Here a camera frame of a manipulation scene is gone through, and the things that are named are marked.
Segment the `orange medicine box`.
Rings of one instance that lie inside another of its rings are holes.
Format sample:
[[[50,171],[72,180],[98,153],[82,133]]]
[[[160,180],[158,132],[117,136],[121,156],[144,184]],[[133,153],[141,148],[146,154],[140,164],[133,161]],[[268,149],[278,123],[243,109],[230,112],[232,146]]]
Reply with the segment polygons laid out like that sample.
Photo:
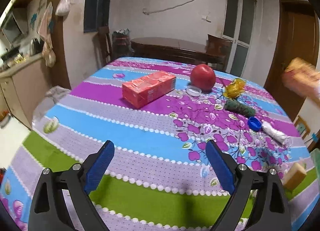
[[[282,75],[285,87],[301,97],[309,98],[319,107],[319,71],[312,64],[296,57]]]

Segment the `blue bottle cap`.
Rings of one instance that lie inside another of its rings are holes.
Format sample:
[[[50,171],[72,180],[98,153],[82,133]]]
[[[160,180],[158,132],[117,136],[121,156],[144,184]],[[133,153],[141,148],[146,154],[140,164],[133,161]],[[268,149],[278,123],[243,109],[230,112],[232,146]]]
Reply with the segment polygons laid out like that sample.
[[[255,132],[259,132],[262,128],[262,123],[256,117],[249,117],[247,124],[249,128]]]

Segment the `green scouring pad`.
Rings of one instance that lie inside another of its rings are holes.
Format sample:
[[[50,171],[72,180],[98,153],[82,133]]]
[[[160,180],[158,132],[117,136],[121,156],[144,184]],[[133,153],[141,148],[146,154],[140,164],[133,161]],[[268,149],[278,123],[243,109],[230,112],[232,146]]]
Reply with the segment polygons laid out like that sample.
[[[224,109],[230,112],[240,114],[247,118],[254,117],[256,113],[255,109],[253,109],[252,107],[249,107],[245,104],[241,104],[236,100],[227,100],[224,105]]]

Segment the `yellow sponge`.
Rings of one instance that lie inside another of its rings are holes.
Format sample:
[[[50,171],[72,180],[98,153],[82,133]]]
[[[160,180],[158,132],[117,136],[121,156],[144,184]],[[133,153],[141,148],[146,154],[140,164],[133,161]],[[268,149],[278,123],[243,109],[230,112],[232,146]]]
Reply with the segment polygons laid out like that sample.
[[[293,191],[306,178],[306,170],[300,163],[294,163],[283,178],[283,187]]]

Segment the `yellow crumpled wrapper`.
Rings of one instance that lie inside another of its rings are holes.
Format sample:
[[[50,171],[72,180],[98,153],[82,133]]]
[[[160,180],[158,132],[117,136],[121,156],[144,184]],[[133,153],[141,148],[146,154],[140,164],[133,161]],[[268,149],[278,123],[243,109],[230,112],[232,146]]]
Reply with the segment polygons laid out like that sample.
[[[245,86],[245,80],[241,78],[236,78],[225,87],[223,96],[229,99],[236,99],[245,91]]]

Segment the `white bottle cap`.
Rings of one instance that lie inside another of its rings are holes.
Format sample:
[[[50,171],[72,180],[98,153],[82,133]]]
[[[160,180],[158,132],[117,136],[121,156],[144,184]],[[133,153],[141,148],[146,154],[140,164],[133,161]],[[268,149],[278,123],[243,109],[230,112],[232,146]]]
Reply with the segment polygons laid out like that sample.
[[[202,90],[199,89],[198,87],[188,85],[186,88],[186,92],[188,95],[193,96],[193,97],[198,97],[202,94]]]

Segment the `colourful striped tablecloth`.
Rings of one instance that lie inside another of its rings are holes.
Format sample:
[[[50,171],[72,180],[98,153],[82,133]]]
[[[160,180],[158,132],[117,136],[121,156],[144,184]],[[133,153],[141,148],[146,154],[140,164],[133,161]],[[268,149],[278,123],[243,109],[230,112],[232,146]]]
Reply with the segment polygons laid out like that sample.
[[[233,79],[217,72],[208,94],[187,94],[191,65],[122,57],[98,70],[33,123],[1,184],[1,202],[22,230],[45,168],[69,169],[107,140],[115,154],[90,195],[110,230],[206,230],[229,199],[205,154],[213,140],[238,163],[255,171],[274,167],[280,177],[295,163],[306,178],[287,192],[291,224],[298,230],[319,200],[317,172],[293,122],[266,89],[247,81],[239,101],[260,120],[284,132],[279,144],[252,131],[247,119],[226,111],[225,86]],[[155,72],[176,76],[175,89],[136,109],[123,98],[122,84]]]

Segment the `red juice carton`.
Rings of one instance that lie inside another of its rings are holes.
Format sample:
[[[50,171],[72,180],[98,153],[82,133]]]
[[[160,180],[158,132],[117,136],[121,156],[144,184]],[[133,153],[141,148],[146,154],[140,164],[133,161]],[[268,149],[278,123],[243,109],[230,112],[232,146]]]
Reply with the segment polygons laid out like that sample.
[[[136,109],[173,91],[176,76],[165,71],[155,72],[122,84],[123,98]]]

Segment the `red apple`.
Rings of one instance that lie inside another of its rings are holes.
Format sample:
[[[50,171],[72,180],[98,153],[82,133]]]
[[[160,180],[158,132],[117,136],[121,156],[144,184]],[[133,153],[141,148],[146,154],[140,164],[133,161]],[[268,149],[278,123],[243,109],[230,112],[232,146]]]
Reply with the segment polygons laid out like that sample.
[[[197,65],[190,74],[190,82],[203,92],[210,92],[216,83],[214,70],[208,65]]]

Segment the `wooden kitchen cabinet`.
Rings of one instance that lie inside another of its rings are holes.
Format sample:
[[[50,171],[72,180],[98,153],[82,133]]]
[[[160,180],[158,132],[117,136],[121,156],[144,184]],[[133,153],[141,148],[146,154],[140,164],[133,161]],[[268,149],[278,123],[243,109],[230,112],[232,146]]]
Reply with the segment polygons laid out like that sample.
[[[35,108],[51,87],[49,69],[41,53],[1,72],[1,97],[9,112],[28,128]]]

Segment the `dark wooden dining table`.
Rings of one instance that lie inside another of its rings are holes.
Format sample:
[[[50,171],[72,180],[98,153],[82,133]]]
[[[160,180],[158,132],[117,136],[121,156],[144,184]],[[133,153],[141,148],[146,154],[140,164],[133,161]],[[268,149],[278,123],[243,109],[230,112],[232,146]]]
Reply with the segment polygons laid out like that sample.
[[[187,40],[141,37],[131,40],[131,48],[135,57],[146,57],[189,65],[219,64],[223,65],[226,58],[223,55],[206,53],[206,46]]]

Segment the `dark wooden dining chair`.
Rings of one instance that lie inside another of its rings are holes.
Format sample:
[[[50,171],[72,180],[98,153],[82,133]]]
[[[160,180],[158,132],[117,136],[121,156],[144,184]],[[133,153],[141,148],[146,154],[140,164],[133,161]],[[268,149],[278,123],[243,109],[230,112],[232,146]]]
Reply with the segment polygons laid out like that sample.
[[[215,57],[221,57],[223,59],[220,63],[208,63],[208,65],[215,70],[225,72],[228,65],[232,44],[233,42],[231,40],[208,35],[206,53]]]

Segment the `brown wooden door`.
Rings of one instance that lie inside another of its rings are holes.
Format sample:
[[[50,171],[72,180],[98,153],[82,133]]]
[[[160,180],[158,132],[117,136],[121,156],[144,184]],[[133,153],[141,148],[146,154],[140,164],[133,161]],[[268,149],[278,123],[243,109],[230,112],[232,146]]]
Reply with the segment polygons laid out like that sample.
[[[296,118],[305,99],[284,86],[282,75],[296,57],[316,65],[318,50],[319,21],[311,4],[280,0],[276,49],[264,87],[291,120]]]

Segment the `hanging plastic bag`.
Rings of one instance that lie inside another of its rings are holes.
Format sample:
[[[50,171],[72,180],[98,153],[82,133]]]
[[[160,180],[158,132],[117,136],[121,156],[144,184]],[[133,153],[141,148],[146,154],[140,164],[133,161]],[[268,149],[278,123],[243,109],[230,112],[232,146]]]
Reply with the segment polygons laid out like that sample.
[[[55,15],[59,17],[67,16],[70,12],[71,0],[60,0],[55,11]]]

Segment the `glass balcony door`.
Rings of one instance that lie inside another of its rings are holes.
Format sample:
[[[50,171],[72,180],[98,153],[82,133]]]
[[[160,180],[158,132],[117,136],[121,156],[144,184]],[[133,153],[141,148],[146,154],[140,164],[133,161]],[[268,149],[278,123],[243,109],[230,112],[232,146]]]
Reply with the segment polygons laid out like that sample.
[[[232,42],[226,71],[242,76],[247,61],[257,0],[227,0],[222,38]]]

